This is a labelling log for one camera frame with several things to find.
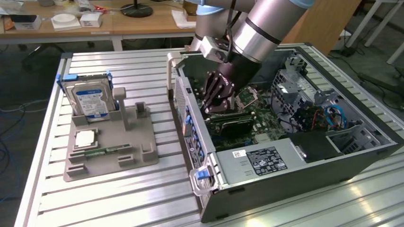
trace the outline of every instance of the table leg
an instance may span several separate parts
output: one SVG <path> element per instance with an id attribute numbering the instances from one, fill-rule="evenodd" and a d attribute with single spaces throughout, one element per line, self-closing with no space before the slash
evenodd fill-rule
<path id="1" fill-rule="evenodd" d="M 391 58 L 387 60 L 387 63 L 389 65 L 395 62 L 395 60 L 399 58 L 399 56 L 403 52 L 404 52 L 404 43 L 401 44 L 401 46 L 399 47 L 396 52 L 392 54 Z"/>
<path id="2" fill-rule="evenodd" d="M 372 42 L 375 41 L 376 37 L 379 36 L 381 30 L 384 29 L 387 23 L 389 22 L 389 20 L 392 19 L 395 13 L 397 12 L 399 8 L 401 7 L 403 2 L 399 2 L 396 4 L 396 6 L 391 9 L 389 13 L 385 15 L 384 20 L 381 21 L 380 25 L 377 26 L 375 32 L 372 33 L 367 43 L 365 43 L 365 47 L 371 46 Z"/>
<path id="3" fill-rule="evenodd" d="M 123 51 L 121 36 L 111 37 L 111 41 L 112 41 L 112 45 L 113 45 L 113 51 Z"/>
<path id="4" fill-rule="evenodd" d="M 348 40 L 347 47 L 351 47 L 352 44 L 355 43 L 355 40 L 359 37 L 361 31 L 364 30 L 364 28 L 365 28 L 365 26 L 368 24 L 368 21 L 371 20 L 371 18 L 373 16 L 376 10 L 379 9 L 380 5 L 381 5 L 381 1 L 376 1 L 375 4 L 373 4 L 373 6 L 372 6 L 372 8 L 371 8 L 371 10 L 368 11 L 368 14 L 367 14 L 365 18 L 360 22 L 360 25 L 357 26 L 357 29 L 353 32 L 353 34 L 352 34 L 352 36 L 351 36 L 351 38 Z"/>

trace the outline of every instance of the floor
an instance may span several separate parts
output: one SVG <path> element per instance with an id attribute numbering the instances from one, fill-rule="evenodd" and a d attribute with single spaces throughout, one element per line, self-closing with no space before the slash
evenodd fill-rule
<path id="1" fill-rule="evenodd" d="M 355 31 L 363 17 L 364 16 L 361 15 L 351 19 L 347 26 L 349 31 Z M 361 36 L 367 34 L 367 30 L 372 28 L 375 24 L 377 24 L 377 21 L 372 20 Z M 180 47 L 183 44 L 189 43 L 189 41 L 191 40 L 187 38 L 172 39 L 171 43 L 168 40 L 164 42 L 163 39 L 133 40 L 125 41 L 124 45 L 127 50 L 156 49 L 171 46 Z M 369 48 L 365 48 L 359 44 L 360 49 L 364 51 L 364 55 L 356 53 L 353 56 L 344 59 L 357 72 L 383 79 L 391 84 L 400 84 L 401 79 L 397 79 L 399 72 L 385 63 L 385 61 L 403 41 L 404 34 L 387 27 Z M 52 49 L 43 52 L 40 56 L 31 61 L 32 71 L 27 72 L 21 68 L 20 61 L 35 47 L 36 45 L 28 45 L 28 50 L 21 52 L 16 45 L 11 45 L 8 50 L 1 53 L 5 46 L 0 45 L 0 108 L 5 108 L 9 104 L 20 104 L 49 97 L 60 53 Z M 60 44 L 60 47 L 67 52 L 101 52 L 113 50 L 112 43 L 107 41 L 95 42 L 93 48 L 88 48 L 87 42 L 63 43 Z M 333 57 L 340 57 L 336 52 L 332 52 L 331 55 Z M 352 78 L 359 80 L 356 73 L 349 69 L 349 66 L 341 59 L 333 59 L 333 62 Z M 397 59 L 395 66 L 397 68 L 404 68 L 404 55 Z M 365 83 L 363 86 L 381 100 L 379 88 L 369 83 Z M 387 92 L 385 101 L 393 106 L 401 104 L 399 96 L 391 92 Z M 27 110 L 37 110 L 45 106 L 47 102 L 32 104 L 27 107 Z M 404 119 L 404 114 L 400 111 L 392 111 Z M 17 127 L 13 127 L 13 129 L 1 137 L 8 146 L 8 150 L 12 153 L 12 160 L 15 160 L 11 162 L 4 174 L 0 175 L 0 200 L 12 192 L 11 198 L 0 202 L 0 223 L 1 226 L 5 227 L 13 226 L 44 114 L 44 111 L 27 113 L 24 115 L 24 126 L 20 124 Z M 13 123 L 13 119 L 17 119 L 20 116 L 21 112 L 19 111 L 0 114 L 0 131 L 7 129 Z M 0 170 L 3 168 L 4 162 L 0 162 Z"/>

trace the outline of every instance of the white label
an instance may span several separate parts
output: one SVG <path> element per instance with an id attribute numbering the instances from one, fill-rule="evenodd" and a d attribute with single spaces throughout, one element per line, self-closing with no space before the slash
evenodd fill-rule
<path id="1" fill-rule="evenodd" d="M 245 150 L 233 151 L 233 156 L 235 157 L 243 157 L 243 156 L 245 156 Z"/>
<path id="2" fill-rule="evenodd" d="M 107 104 L 101 100 L 103 91 L 100 89 L 76 92 L 83 113 L 87 117 L 104 117 L 108 113 Z"/>
<path id="3" fill-rule="evenodd" d="M 109 32 L 91 32 L 92 35 L 107 35 Z"/>

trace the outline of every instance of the aluminum table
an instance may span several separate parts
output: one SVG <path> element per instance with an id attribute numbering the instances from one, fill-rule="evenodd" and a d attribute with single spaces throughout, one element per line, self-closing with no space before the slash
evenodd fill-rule
<path id="1" fill-rule="evenodd" d="M 300 46 L 404 136 L 403 121 L 311 46 Z M 268 227 L 372 226 L 404 223 L 404 150 L 376 162 L 348 182 L 295 196 L 212 223 L 200 223 L 167 99 L 167 53 L 183 49 L 76 53 L 60 61 L 59 74 L 107 70 L 125 87 L 125 105 L 151 107 L 160 162 L 119 173 L 64 182 L 72 109 L 57 85 L 51 101 L 19 209 L 16 227 L 160 226 Z M 308 77 L 327 88 L 313 68 Z"/>

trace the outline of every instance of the robotic arm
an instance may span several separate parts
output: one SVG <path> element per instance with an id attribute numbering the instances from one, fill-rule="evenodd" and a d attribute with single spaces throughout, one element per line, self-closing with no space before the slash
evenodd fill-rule
<path id="1" fill-rule="evenodd" d="M 216 19 L 219 19 L 224 15 L 228 16 L 228 12 L 223 11 L 221 7 L 231 8 L 231 11 L 232 9 L 244 12 L 249 11 L 235 35 L 232 36 L 228 32 L 229 41 L 217 38 L 221 35 L 220 31 L 212 32 L 212 35 L 217 37 L 204 36 L 200 41 L 199 32 L 207 31 L 208 26 L 213 26 L 217 29 L 220 24 L 217 25 L 217 21 L 211 21 L 211 24 L 207 25 L 204 23 L 207 18 L 200 19 L 200 16 L 197 17 L 196 38 L 192 45 L 197 43 L 204 57 L 220 62 L 216 71 L 208 72 L 204 84 L 201 110 L 209 114 L 231 109 L 235 94 L 248 84 L 260 69 L 261 62 L 275 51 L 315 0 L 189 1 L 201 3 L 201 5 L 204 3 L 212 5 L 204 7 L 199 5 L 199 11 L 203 11 L 204 16 L 209 15 L 209 18 L 217 16 Z"/>

